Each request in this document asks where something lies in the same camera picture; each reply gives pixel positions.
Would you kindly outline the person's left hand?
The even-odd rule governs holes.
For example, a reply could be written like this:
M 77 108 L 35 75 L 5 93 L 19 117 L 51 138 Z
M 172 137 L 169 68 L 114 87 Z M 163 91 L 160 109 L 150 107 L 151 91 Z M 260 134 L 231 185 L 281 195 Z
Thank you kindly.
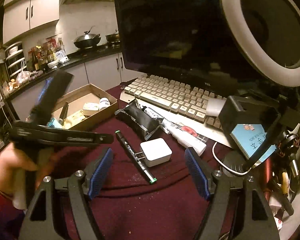
M 50 175 L 57 165 L 57 158 L 49 150 L 43 150 L 50 156 L 45 165 L 38 166 L 22 150 L 15 148 L 14 143 L 8 144 L 0 153 L 0 193 L 8 198 L 13 198 L 15 175 L 19 170 L 34 172 L 38 188 L 45 176 Z

